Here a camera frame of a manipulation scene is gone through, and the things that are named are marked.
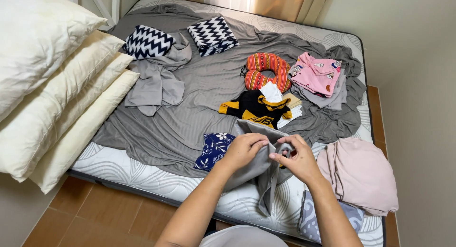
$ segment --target person's left hand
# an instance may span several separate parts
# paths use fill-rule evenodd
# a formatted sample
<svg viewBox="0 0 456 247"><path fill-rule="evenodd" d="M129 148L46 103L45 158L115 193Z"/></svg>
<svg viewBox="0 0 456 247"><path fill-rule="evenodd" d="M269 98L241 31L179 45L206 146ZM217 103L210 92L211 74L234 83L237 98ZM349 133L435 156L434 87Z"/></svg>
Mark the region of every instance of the person's left hand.
<svg viewBox="0 0 456 247"><path fill-rule="evenodd" d="M225 156L215 163L215 167L223 167L231 174L244 167L268 144L268 138L259 133L247 133L237 136L229 146Z"/></svg>

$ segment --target mattress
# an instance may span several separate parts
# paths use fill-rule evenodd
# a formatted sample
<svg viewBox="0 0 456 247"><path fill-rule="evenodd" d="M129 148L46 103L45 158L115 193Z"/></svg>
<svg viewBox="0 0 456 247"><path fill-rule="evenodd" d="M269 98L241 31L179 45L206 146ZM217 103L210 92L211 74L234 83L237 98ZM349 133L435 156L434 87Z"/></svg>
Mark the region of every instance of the mattress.
<svg viewBox="0 0 456 247"><path fill-rule="evenodd" d="M350 47L354 57L362 63L362 71L358 78L366 84L362 42L355 35L185 0L139 0L130 11L168 3L183 5L195 12L221 13L223 16L241 20L258 29L293 33L304 40L322 43L327 48L336 45ZM361 115L361 126L352 137L373 142L366 92L358 110ZM313 145L314 155L317 156L325 146L326 144L321 143ZM128 157L124 150L104 147L93 142L87 145L68 172L82 179L134 192L175 206L183 202L202 181L199 178L178 176L164 172L154 166L144 165ZM222 194L215 209L214 217L234 224L261 227L289 242L318 246L318 244L300 236L296 228L300 215L302 193L305 189L305 184L294 176L278 186L274 196L272 215L265 217L257 208L259 194L256 186L245 183ZM364 246L381 247L384 245L382 220L380 216L366 216L359 233Z"/></svg>

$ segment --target black and white zigzag pillowcase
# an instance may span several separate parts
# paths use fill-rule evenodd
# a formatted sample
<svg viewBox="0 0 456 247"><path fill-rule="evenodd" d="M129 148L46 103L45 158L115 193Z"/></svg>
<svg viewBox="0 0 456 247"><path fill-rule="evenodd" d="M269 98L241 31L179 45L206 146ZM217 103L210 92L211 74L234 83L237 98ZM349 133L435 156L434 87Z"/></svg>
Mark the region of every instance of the black and white zigzag pillowcase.
<svg viewBox="0 0 456 247"><path fill-rule="evenodd" d="M201 57L239 46L238 40L222 16L196 23L187 27L187 30L195 41Z"/></svg>
<svg viewBox="0 0 456 247"><path fill-rule="evenodd" d="M125 39L122 48L133 60L163 56L176 43L176 40L161 30L137 25L132 34Z"/></svg>

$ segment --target black and yellow shirt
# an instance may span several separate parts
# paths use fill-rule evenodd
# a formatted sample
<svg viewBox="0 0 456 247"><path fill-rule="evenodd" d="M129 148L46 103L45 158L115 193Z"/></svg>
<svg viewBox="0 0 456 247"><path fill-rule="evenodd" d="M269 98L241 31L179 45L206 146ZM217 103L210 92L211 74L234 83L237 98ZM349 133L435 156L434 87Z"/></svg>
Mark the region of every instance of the black and yellow shirt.
<svg viewBox="0 0 456 247"><path fill-rule="evenodd" d="M277 129L277 122L281 117L284 119L292 117L291 111L287 107L290 101L287 98L278 103L270 103L266 101L259 89L247 90L242 92L238 98L220 104L218 112Z"/></svg>

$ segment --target pink clothing with cartoon print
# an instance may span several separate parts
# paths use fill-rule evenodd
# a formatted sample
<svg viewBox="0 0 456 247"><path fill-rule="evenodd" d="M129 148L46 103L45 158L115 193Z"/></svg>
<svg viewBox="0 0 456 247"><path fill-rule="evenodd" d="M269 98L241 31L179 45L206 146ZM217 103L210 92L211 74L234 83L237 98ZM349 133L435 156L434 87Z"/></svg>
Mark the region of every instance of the pink clothing with cartoon print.
<svg viewBox="0 0 456 247"><path fill-rule="evenodd" d="M333 59L315 59L304 52L296 61L291 81L312 93L329 98L339 78L341 63Z"/></svg>

